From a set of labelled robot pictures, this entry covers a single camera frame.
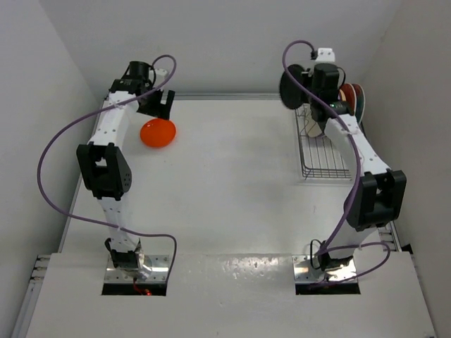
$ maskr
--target orange plate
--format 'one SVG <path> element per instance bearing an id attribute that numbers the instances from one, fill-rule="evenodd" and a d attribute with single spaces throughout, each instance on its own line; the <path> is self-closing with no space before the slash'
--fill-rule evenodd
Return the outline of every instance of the orange plate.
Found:
<path id="1" fill-rule="evenodd" d="M 170 120 L 154 118 L 141 128 L 141 141 L 146 146 L 161 148 L 167 146 L 175 137 L 175 125 Z"/>

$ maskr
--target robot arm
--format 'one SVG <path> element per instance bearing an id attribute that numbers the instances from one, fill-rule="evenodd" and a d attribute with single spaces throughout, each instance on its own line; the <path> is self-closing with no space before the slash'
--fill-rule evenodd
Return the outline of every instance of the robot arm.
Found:
<path id="1" fill-rule="evenodd" d="M 373 150 L 361 131 L 357 119 L 350 114 L 340 115 L 349 131 L 334 118 L 329 118 L 325 135 L 341 153 L 352 177 L 356 177 L 357 163 L 349 135 L 359 150 L 361 175 L 351 211 L 330 247 L 359 246 L 377 227 L 383 227 L 400 214 L 402 197 L 406 186 L 404 173 L 392 171 Z M 341 249 L 320 254 L 319 265 L 323 270 L 347 263 L 355 249 Z"/>
<path id="2" fill-rule="evenodd" d="M 151 90 L 154 83 L 149 81 L 149 71 L 161 77 L 168 74 L 146 63 L 132 61 L 130 73 L 114 81 L 104 106 L 116 105 Z M 159 90 L 143 101 L 132 101 L 105 112 L 88 144 L 81 144 L 77 148 L 78 163 L 86 188 L 99 201 L 106 221 L 119 226 L 118 229 L 109 230 L 110 237 L 105 245 L 114 266 L 124 270 L 140 270 L 144 256 L 140 238 L 120 230 L 121 227 L 132 230 L 128 206 L 132 172 L 121 149 L 132 114 L 138 112 L 169 119 L 175 93 L 168 92 L 165 104 L 161 103 L 162 95 L 163 92 Z"/>
<path id="3" fill-rule="evenodd" d="M 286 73 L 283 73 L 280 80 L 280 97 L 289 109 L 297 109 L 302 104 L 310 105 L 312 118 L 337 147 L 352 177 L 356 177 L 357 162 L 349 135 L 357 145 L 361 166 L 361 175 L 357 178 L 357 193 L 355 198 L 345 202 L 345 205 L 352 203 L 350 213 L 328 244 L 328 248 L 359 246 L 377 227 L 383 227 L 398 218 L 407 179 L 401 170 L 392 171 L 379 158 L 360 130 L 348 103 L 338 98 L 340 73 L 334 64 L 335 54 L 332 49 L 318 49 L 311 53 L 311 57 L 316 63 L 312 69 L 305 70 L 300 65 L 290 65 L 288 70 L 304 87 L 328 104 L 340 116 L 349 131 L 321 104 L 293 84 Z M 325 242 L 313 260 L 318 261 L 322 271 L 347 265 L 353 257 L 355 249 L 324 253 L 321 250 L 324 249 L 324 244 Z"/>

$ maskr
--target white tabletop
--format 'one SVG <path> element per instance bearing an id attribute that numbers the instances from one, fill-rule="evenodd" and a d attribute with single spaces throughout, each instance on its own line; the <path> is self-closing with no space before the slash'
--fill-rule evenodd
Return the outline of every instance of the white tabletop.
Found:
<path id="1" fill-rule="evenodd" d="M 279 100 L 175 101 L 177 137 L 159 150 L 140 140 L 149 119 L 134 114 L 123 147 L 133 176 L 127 227 L 173 234 L 181 254 L 300 254 L 340 218 L 350 185 L 302 184 L 294 115 Z M 104 220 L 83 184 L 73 212 Z M 63 252 L 103 252 L 107 237 L 71 220 Z M 142 243 L 149 254 L 172 246 Z"/>
<path id="2" fill-rule="evenodd" d="M 360 295 L 296 296 L 290 254 L 332 232 L 350 186 L 300 183 L 293 118 L 278 101 L 176 101 L 176 140 L 151 150 L 139 138 L 149 118 L 135 114 L 127 226 L 177 237 L 167 296 L 102 296 L 108 232 L 72 220 L 27 337 L 432 337 L 408 253 L 359 279 Z M 74 212 L 104 219 L 84 187 Z M 143 247 L 169 254 L 172 243 Z M 358 251 L 357 270 L 384 255 Z"/>

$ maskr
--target wire rack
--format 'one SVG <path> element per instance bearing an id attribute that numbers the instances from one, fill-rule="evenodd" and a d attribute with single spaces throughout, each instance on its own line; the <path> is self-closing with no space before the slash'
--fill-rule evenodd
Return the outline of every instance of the wire rack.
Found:
<path id="1" fill-rule="evenodd" d="M 350 172 L 332 141 L 325 136 L 307 136 L 307 128 L 313 127 L 306 123 L 310 105 L 303 105 L 295 115 L 303 179 L 349 182 Z"/>

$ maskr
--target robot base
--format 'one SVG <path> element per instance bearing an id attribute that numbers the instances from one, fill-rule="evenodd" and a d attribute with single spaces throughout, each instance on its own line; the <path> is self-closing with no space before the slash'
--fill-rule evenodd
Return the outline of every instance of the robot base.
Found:
<path id="1" fill-rule="evenodd" d="M 141 271 L 127 271 L 115 268 L 109 258 L 101 294 L 139 296 L 137 290 L 149 290 L 152 296 L 165 296 L 170 264 L 167 256 L 144 256 Z"/>
<path id="2" fill-rule="evenodd" d="M 296 294 L 360 294 L 357 279 L 327 285 L 327 282 L 334 283 L 354 277 L 357 274 L 354 259 L 346 266 L 327 271 L 315 270 L 311 266 L 309 255 L 293 256 L 292 262 Z"/>

